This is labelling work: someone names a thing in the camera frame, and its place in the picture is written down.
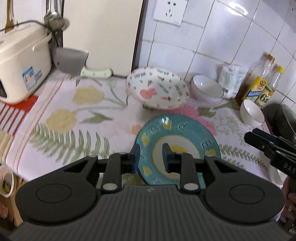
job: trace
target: yellow bottle cap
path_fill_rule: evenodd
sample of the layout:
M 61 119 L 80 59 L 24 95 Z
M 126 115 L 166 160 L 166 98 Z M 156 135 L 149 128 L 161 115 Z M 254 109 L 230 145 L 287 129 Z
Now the yellow bottle cap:
M 272 63 L 274 63 L 275 58 L 272 55 L 267 55 L 266 58 L 271 61 Z
M 280 72 L 281 74 L 285 71 L 281 66 L 278 66 L 277 70 L 278 70 L 278 72 Z

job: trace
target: cutting board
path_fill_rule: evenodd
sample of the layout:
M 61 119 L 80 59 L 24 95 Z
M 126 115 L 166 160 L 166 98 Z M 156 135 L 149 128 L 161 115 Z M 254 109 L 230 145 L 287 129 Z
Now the cutting board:
M 143 0 L 65 0 L 63 46 L 89 51 L 86 66 L 126 76 L 133 68 Z

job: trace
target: plate center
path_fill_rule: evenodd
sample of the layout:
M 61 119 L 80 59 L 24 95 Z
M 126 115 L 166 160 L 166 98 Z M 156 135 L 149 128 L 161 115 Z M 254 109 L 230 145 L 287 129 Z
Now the plate center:
M 192 142 L 183 136 L 169 135 L 157 140 L 152 151 L 152 159 L 156 169 L 169 179 L 179 180 L 180 174 L 174 172 L 167 173 L 165 171 L 162 154 L 162 146 L 164 143 L 168 143 L 173 152 L 187 152 L 190 153 L 193 158 L 200 158 L 200 153 Z

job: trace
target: rice cooker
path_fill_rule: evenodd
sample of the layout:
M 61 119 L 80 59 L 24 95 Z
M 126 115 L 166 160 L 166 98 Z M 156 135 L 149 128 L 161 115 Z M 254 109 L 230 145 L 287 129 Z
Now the rice cooker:
M 51 38 L 36 23 L 19 25 L 0 35 L 0 101 L 19 103 L 42 83 L 52 65 Z

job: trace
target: white wall socket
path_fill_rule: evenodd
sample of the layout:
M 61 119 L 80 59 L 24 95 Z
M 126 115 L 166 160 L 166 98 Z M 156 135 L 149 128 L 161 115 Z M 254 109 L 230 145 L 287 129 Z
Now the white wall socket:
M 153 19 L 181 25 L 188 0 L 157 0 Z

